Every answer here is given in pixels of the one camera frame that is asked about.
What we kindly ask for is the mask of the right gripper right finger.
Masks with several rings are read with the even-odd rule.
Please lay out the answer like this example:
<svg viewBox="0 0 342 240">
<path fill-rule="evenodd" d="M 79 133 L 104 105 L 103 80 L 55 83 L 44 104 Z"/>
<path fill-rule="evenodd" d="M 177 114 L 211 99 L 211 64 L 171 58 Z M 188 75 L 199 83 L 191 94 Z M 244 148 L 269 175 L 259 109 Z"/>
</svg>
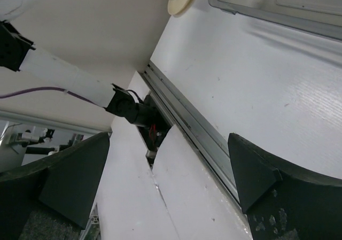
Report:
<svg viewBox="0 0 342 240">
<path fill-rule="evenodd" d="M 228 150 L 253 239 L 341 239 L 341 180 L 231 133 Z"/>
</svg>

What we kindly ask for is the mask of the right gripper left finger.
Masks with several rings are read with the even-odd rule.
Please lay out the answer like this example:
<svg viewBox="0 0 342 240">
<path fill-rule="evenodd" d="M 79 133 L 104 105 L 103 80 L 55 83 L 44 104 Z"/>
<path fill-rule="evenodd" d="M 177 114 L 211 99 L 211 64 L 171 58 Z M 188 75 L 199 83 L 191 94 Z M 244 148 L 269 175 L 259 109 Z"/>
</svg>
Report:
<svg viewBox="0 0 342 240">
<path fill-rule="evenodd" d="M 79 239 L 105 167 L 110 137 L 1 173 L 1 239 Z"/>
</svg>

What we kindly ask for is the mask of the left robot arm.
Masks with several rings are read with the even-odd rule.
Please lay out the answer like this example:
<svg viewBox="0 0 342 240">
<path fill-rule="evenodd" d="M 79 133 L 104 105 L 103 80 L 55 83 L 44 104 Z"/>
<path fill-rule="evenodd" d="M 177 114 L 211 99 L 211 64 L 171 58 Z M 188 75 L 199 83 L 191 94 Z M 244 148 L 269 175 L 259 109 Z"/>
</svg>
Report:
<svg viewBox="0 0 342 240">
<path fill-rule="evenodd" d="M 1 0 L 1 66 L 15 72 L 28 72 L 53 82 L 74 97 L 102 107 L 125 118 L 130 124 L 156 132 L 162 121 L 158 111 L 130 90 L 97 80 L 49 52 L 38 48 L 11 24 L 33 5 L 44 0 Z M 62 27 L 73 26 L 83 34 L 77 43 L 83 52 L 82 64 L 92 56 L 101 63 L 135 65 L 144 56 L 143 45 L 166 18 L 167 5 L 175 0 L 60 0 L 44 9 L 53 16 L 61 12 Z"/>
</svg>

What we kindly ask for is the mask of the cream plate black patch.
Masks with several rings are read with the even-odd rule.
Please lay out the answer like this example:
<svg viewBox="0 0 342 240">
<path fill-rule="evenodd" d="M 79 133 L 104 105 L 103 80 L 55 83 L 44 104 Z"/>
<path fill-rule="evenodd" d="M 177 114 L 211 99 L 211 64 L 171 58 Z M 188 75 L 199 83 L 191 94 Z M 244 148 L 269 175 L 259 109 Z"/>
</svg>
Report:
<svg viewBox="0 0 342 240">
<path fill-rule="evenodd" d="M 180 17 L 192 5 L 194 0 L 168 0 L 167 11 L 171 16 Z"/>
</svg>

